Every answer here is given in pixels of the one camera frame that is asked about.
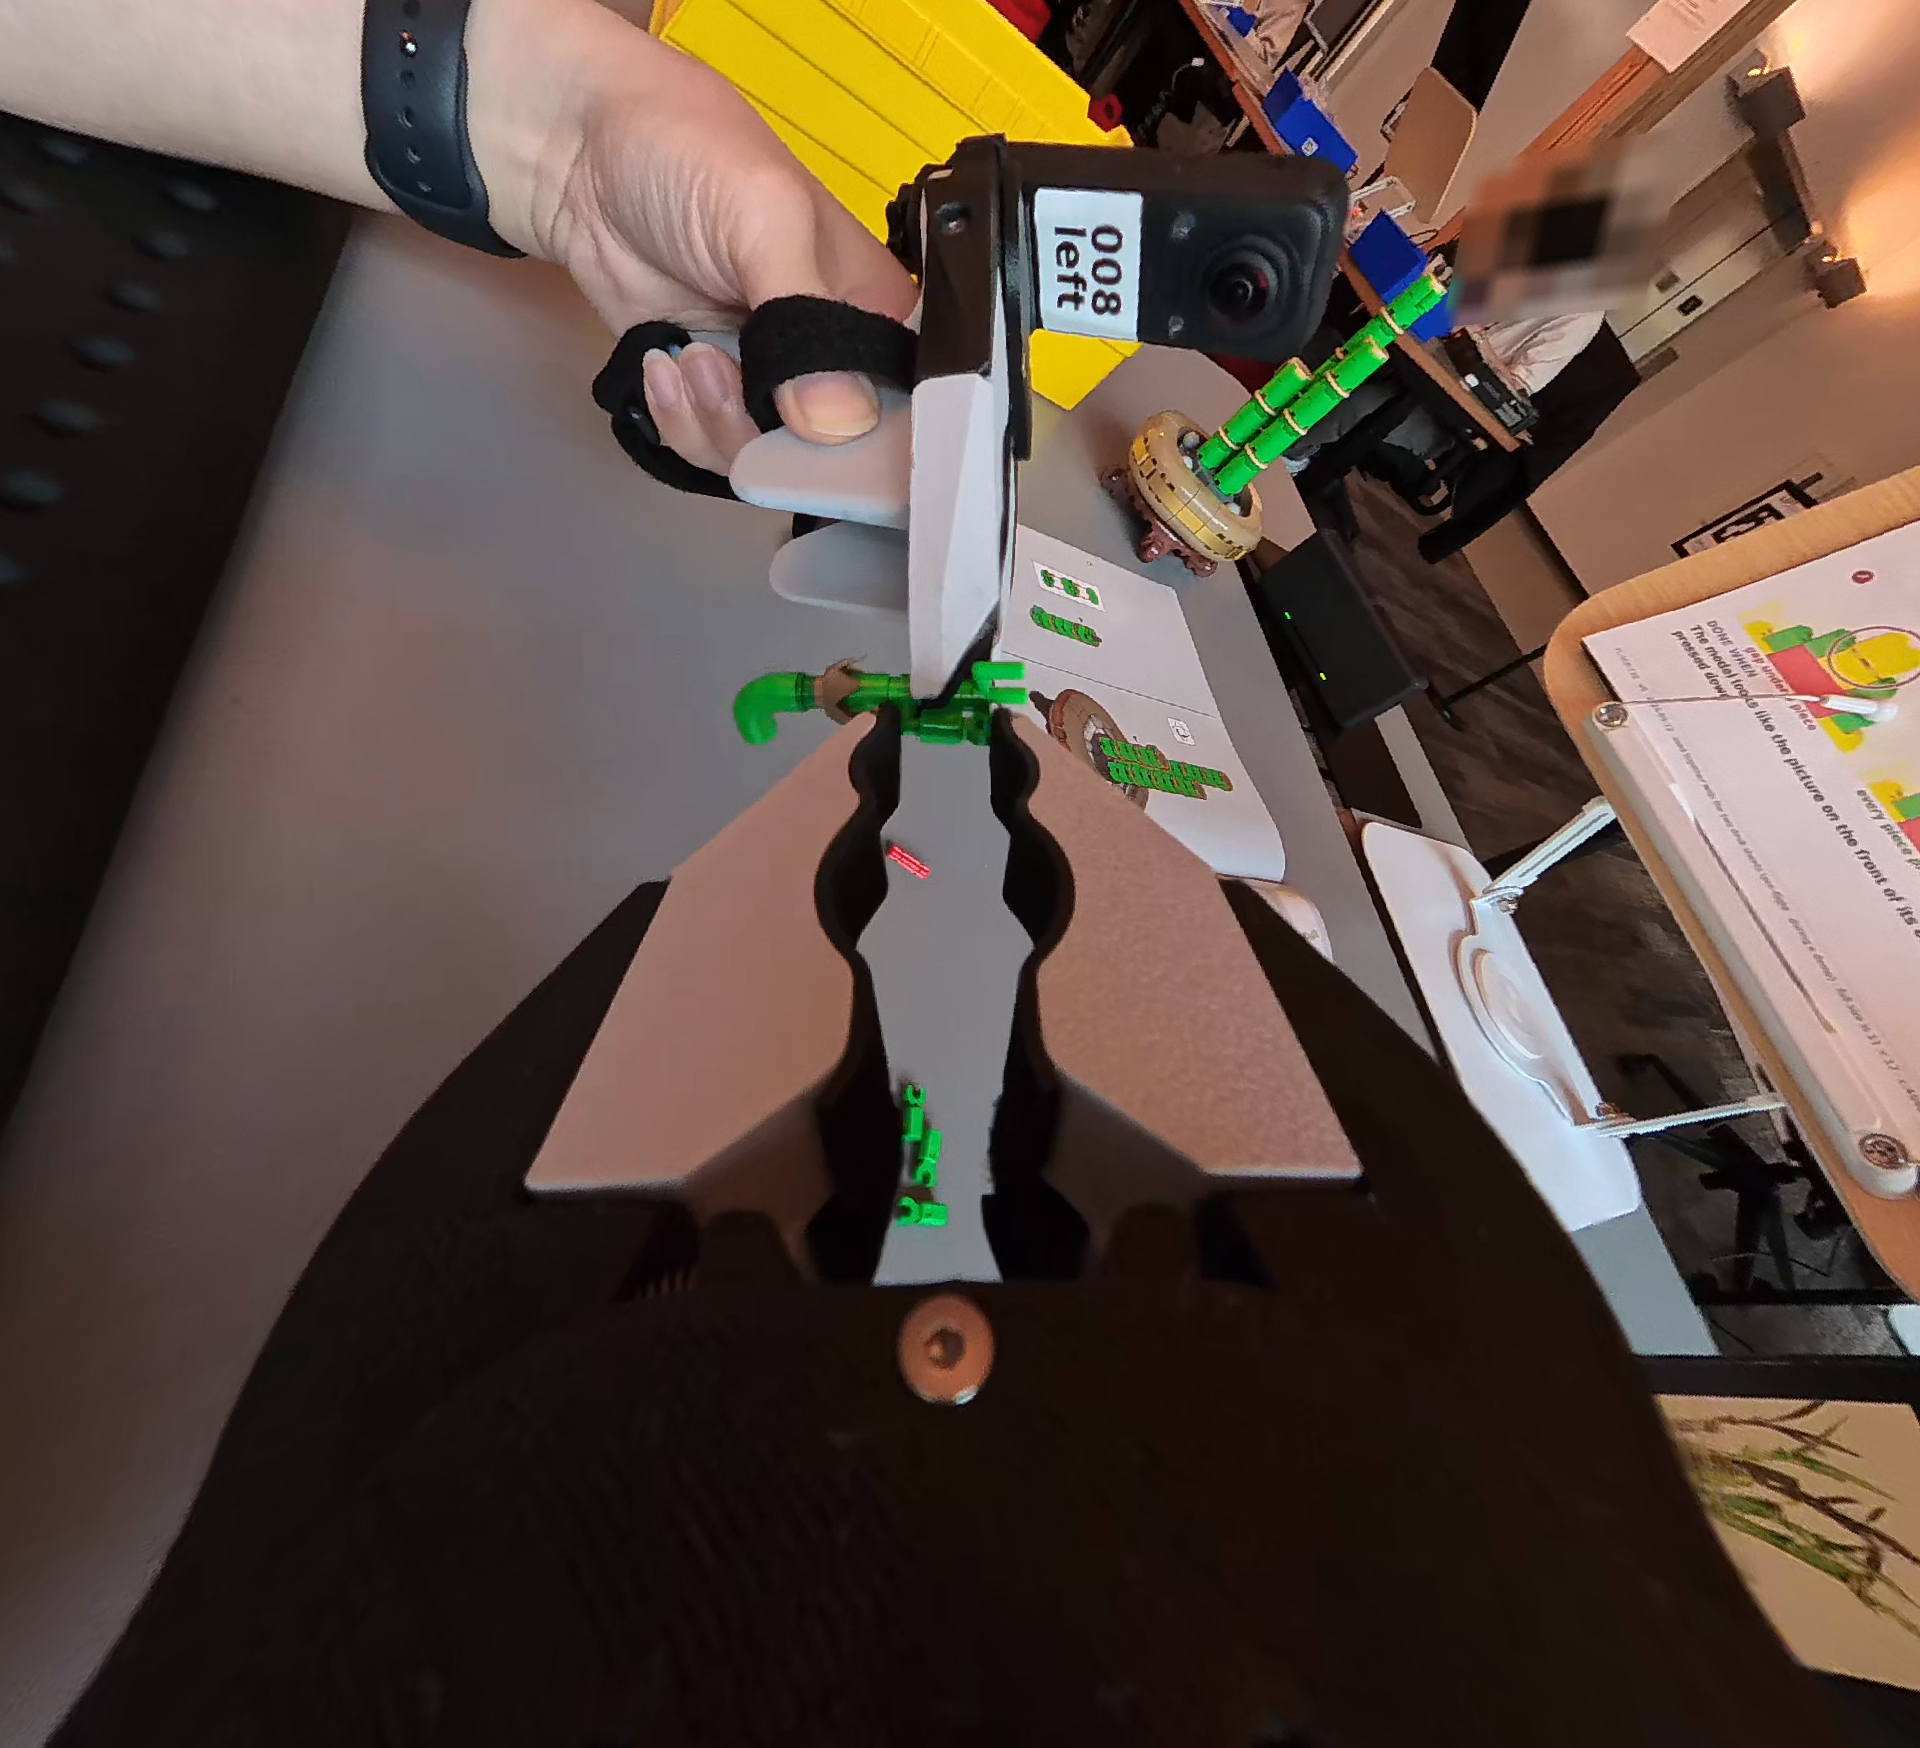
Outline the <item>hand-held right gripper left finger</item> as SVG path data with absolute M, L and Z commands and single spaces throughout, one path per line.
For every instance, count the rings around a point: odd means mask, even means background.
M 812 1277 L 871 1277 L 901 1175 L 871 975 L 901 718 L 839 728 L 670 876 L 526 1172 L 696 1223 L 766 1216 Z

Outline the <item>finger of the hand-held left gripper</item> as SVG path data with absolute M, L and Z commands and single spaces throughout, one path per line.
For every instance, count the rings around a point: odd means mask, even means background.
M 947 696 L 997 632 L 1025 410 L 1015 375 L 994 322 L 982 368 L 933 375 L 910 393 L 909 677 L 923 702 Z

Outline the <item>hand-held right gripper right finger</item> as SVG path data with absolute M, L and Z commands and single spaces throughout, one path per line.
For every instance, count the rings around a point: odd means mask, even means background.
M 1028 936 L 989 1137 L 993 1250 L 1102 1250 L 1138 1209 L 1362 1164 L 1219 876 L 997 714 L 1000 898 Z

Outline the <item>green lego bamboo stem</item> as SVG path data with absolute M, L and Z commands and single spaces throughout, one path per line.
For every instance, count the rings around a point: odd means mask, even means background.
M 822 714 L 835 726 L 882 707 L 896 712 L 901 732 L 933 746 L 986 746 L 994 712 L 1025 700 L 1022 661 L 974 661 L 939 700 L 914 698 L 909 675 L 887 675 L 842 658 L 819 673 L 760 675 L 732 698 L 730 719 L 749 746 L 768 746 L 782 719 Z

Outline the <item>lego bamboo pot model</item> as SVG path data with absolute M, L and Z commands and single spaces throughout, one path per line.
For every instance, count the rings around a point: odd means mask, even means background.
M 1136 515 L 1136 558 L 1178 558 L 1205 578 L 1260 537 L 1259 477 L 1385 366 L 1396 341 L 1442 308 L 1446 283 L 1420 270 L 1315 368 L 1293 359 L 1210 431 L 1177 412 L 1150 418 L 1099 485 Z

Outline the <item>lego instruction booklet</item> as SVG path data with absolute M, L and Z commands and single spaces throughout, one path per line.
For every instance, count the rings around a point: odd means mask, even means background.
M 1283 882 L 1283 839 L 1253 786 L 1177 595 L 1015 528 L 997 661 L 1025 714 L 1214 873 Z

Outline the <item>person's left hand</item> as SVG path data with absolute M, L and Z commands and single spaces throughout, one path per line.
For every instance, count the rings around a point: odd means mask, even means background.
M 493 231 L 612 335 L 702 336 L 763 302 L 907 320 L 918 292 L 722 78 L 592 0 L 473 0 L 466 141 Z

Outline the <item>blue plastic bin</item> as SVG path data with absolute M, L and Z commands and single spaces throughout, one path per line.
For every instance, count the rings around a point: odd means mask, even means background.
M 1320 106 L 1318 89 L 1291 70 L 1283 70 L 1260 101 L 1260 115 L 1280 148 L 1295 156 L 1322 158 L 1351 178 L 1358 152 Z
M 1430 274 L 1423 247 L 1389 214 L 1373 214 L 1345 247 L 1351 270 L 1371 289 L 1384 308 L 1399 320 L 1404 335 L 1435 341 L 1453 335 L 1455 317 L 1445 284 Z M 1399 302 L 1415 287 L 1427 284 L 1427 304 L 1417 317 L 1399 313 Z

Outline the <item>black box device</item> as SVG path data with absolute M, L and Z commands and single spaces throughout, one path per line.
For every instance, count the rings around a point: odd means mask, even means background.
M 1426 691 L 1339 536 L 1314 531 L 1243 587 L 1314 735 L 1373 726 Z

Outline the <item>yellow plastic bin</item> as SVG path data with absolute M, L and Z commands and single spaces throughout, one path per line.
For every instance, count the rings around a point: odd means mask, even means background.
M 1129 144 L 985 0 L 655 0 L 648 32 L 732 82 L 876 239 L 968 138 Z

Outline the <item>wooden instruction board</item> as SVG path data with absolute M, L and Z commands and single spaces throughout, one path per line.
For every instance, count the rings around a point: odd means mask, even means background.
M 1866 1247 L 1918 1295 L 1918 471 L 1568 612 L 1549 702 Z

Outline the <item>black wristband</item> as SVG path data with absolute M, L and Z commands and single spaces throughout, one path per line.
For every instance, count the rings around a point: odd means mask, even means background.
M 364 0 L 364 161 L 380 194 L 441 239 L 519 258 L 491 226 L 466 136 L 466 14 L 473 0 Z

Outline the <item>black perforated chair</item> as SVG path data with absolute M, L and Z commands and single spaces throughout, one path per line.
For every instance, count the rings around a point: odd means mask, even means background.
M 344 203 L 4 115 L 4 1114 L 347 237 Z

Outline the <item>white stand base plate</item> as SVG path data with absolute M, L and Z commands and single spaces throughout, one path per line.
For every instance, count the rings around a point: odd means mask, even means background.
M 1626 1154 L 1631 1139 L 1784 1106 L 1781 1096 L 1761 1093 L 1638 1117 L 1609 1106 L 1597 1089 L 1515 913 L 1532 882 L 1616 818 L 1608 800 L 1587 801 L 1500 876 L 1473 852 L 1420 829 L 1371 815 L 1355 819 L 1358 859 L 1434 1042 L 1466 1100 L 1567 1233 L 1642 1206 Z

